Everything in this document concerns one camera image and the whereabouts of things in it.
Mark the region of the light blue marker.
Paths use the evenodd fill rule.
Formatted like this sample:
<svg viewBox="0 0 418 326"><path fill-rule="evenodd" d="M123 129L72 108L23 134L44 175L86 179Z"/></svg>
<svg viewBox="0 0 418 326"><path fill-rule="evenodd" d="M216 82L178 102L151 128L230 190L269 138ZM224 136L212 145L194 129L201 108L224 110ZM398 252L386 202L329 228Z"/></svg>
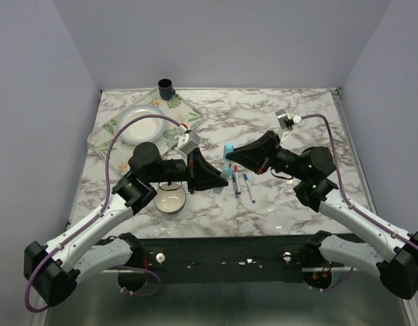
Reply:
<svg viewBox="0 0 418 326"><path fill-rule="evenodd" d="M229 164L221 172L221 177L224 178L224 180L229 181L229 178L231 177L232 173L233 173L233 167L232 167L232 164ZM223 189L224 189L224 186L217 187L213 190L213 192L215 194L221 194Z"/></svg>

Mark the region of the white marker blue tip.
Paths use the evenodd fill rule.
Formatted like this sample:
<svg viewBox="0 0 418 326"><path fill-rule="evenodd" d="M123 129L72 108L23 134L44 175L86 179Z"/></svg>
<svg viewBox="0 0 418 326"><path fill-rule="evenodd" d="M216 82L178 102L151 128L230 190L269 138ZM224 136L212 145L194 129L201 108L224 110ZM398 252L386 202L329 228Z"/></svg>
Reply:
<svg viewBox="0 0 418 326"><path fill-rule="evenodd" d="M255 196L254 196L254 193L253 193L253 190L252 190L251 183L250 183L250 180L248 178L248 175L246 173L244 173L243 174L243 178L244 178L244 182L246 184L246 188L247 188L248 193L249 193L249 196L250 196L250 201L251 201L251 203L255 204L256 203L256 199L255 199Z"/></svg>

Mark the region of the light blue marker cap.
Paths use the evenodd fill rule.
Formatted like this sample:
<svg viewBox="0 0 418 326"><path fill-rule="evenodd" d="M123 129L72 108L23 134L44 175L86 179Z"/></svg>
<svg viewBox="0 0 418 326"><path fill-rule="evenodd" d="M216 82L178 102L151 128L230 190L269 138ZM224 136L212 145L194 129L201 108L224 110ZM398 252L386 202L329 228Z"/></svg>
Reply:
<svg viewBox="0 0 418 326"><path fill-rule="evenodd" d="M227 155L235 149L233 143L225 143L223 147L223 157L226 162L230 162L230 159L227 158Z"/></svg>

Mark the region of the blue gel pen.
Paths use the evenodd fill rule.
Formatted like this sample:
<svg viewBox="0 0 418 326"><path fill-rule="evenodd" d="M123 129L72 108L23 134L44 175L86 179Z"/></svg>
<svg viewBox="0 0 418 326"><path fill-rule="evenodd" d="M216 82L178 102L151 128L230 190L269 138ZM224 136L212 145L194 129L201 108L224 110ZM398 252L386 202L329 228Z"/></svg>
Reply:
<svg viewBox="0 0 418 326"><path fill-rule="evenodd" d="M232 179L232 184L233 184L233 190L234 190L234 193L235 193L235 197L239 198L238 187L237 187L237 184L236 184L236 178L235 178L234 174L231 175L231 179Z"/></svg>

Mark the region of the white marker red tip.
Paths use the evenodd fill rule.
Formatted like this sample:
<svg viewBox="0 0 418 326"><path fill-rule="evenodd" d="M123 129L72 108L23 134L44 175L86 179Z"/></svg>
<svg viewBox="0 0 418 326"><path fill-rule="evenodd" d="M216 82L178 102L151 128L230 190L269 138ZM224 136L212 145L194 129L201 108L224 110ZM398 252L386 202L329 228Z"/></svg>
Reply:
<svg viewBox="0 0 418 326"><path fill-rule="evenodd" d="M239 169L237 165L233 166L234 176L235 176L235 185L236 185L236 193L238 196L242 194L241 187L240 187L240 176L239 176Z"/></svg>

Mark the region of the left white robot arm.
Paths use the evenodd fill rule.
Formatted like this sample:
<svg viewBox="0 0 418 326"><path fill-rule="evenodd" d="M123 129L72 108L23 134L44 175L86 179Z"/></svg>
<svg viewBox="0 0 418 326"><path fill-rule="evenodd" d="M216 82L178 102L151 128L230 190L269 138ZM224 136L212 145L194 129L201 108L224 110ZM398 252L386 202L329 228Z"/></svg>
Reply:
<svg viewBox="0 0 418 326"><path fill-rule="evenodd" d="M120 236L107 248L97 246L97 242L156 197L153 183L185 182L190 193L228 184L199 148L185 160L163 160L155 144L144 142L135 147L129 165L115 186L107 186L104 202L79 224L45 244L34 241L25 248L23 275L28 284L24 303L29 311L37 311L30 304L32 289L51 308L65 301L83 277L115 266L135 268L141 263L143 253L134 236Z"/></svg>

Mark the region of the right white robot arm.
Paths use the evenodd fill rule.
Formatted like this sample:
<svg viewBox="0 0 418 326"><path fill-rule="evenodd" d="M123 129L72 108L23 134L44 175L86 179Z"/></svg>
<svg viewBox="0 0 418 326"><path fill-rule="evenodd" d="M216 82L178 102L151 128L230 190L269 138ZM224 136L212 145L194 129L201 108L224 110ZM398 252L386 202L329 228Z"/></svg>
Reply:
<svg viewBox="0 0 418 326"><path fill-rule="evenodd" d="M304 249L305 261L319 266L334 261L374 274L392 294L404 300L418 291L418 231L410 233L350 200L341 183L330 176L337 171L327 147L309 147L297 155L281 146L279 136L267 131L247 145L235 148L226 158L262 175L267 170L298 179L294 192L300 203L345 226L368 244L371 254L354 244L336 245L335 236L326 236Z"/></svg>

